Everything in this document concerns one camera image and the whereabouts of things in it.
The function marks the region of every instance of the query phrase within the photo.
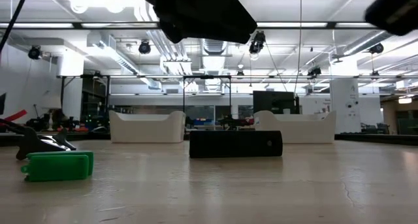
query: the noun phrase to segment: green block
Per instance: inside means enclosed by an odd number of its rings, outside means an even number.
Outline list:
[[[37,155],[21,168],[28,182],[83,180],[88,177],[86,155]]]
[[[86,155],[89,157],[89,176],[93,174],[94,155],[91,151],[70,151],[70,152],[35,152],[27,155],[28,159],[38,155]]]

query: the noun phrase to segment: table surface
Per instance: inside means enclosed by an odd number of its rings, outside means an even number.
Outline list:
[[[188,143],[74,142],[88,180],[26,183],[0,148],[2,223],[417,223],[418,149],[337,141],[283,157],[189,159]]]

